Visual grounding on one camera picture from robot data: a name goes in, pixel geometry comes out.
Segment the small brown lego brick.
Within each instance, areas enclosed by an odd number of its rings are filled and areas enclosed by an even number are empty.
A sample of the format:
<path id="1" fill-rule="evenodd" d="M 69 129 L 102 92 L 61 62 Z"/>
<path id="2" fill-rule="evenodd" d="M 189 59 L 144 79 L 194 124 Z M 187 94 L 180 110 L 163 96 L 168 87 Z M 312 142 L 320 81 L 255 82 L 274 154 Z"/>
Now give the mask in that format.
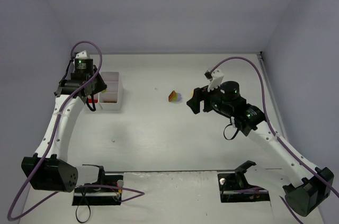
<path id="1" fill-rule="evenodd" d="M 104 103 L 116 103 L 117 101 L 116 100 L 104 100 L 103 102 Z"/>

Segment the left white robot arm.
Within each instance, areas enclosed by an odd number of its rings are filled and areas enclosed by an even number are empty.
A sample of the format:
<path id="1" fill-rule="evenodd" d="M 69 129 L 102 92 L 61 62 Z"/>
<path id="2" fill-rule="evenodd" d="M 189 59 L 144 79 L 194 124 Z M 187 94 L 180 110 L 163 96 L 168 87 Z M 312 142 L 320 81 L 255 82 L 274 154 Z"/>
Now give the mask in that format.
<path id="1" fill-rule="evenodd" d="M 88 98 L 105 90 L 97 67 L 85 53 L 78 53 L 70 79 L 63 78 L 55 91 L 55 109 L 42 142 L 31 157 L 24 157 L 22 170 L 35 190 L 72 192 L 84 184 L 99 184 L 102 166 L 68 163 L 68 147 L 76 120 Z"/>

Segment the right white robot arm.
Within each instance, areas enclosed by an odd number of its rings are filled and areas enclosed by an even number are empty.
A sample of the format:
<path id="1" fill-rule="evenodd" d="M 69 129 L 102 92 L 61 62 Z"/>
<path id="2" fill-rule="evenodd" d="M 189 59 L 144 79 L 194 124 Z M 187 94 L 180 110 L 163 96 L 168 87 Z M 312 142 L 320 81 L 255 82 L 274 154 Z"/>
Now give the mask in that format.
<path id="1" fill-rule="evenodd" d="M 196 88 L 187 105 L 194 114 L 215 111 L 229 118 L 231 126 L 264 149 L 284 172 L 283 175 L 273 174 L 247 161 L 236 169 L 241 181 L 276 192 L 302 217 L 328 198 L 333 172 L 307 160 L 280 136 L 264 112 L 241 97 L 237 82 L 224 82 L 213 90 L 208 86 Z"/>

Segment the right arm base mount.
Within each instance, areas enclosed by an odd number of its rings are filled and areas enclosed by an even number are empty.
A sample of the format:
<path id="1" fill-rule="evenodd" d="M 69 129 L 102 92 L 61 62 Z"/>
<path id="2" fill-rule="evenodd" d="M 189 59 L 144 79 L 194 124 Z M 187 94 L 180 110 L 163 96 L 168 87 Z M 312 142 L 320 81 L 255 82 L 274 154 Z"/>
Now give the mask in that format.
<path id="1" fill-rule="evenodd" d="M 256 166 L 256 163 L 248 160 L 233 172 L 217 174 L 221 203 L 270 202 L 267 190 L 250 185 L 245 178 L 247 170 L 252 166 Z"/>

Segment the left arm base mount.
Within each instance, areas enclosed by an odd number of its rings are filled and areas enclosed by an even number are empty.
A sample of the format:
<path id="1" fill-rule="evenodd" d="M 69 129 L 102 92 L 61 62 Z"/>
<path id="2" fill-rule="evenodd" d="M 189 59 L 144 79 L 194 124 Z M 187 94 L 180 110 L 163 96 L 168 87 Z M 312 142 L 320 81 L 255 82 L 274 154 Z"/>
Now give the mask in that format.
<path id="1" fill-rule="evenodd" d="M 108 173 L 104 185 L 123 185 L 123 174 Z M 73 194 L 72 206 L 113 206 L 121 205 L 122 191 L 106 187 L 80 187 Z"/>

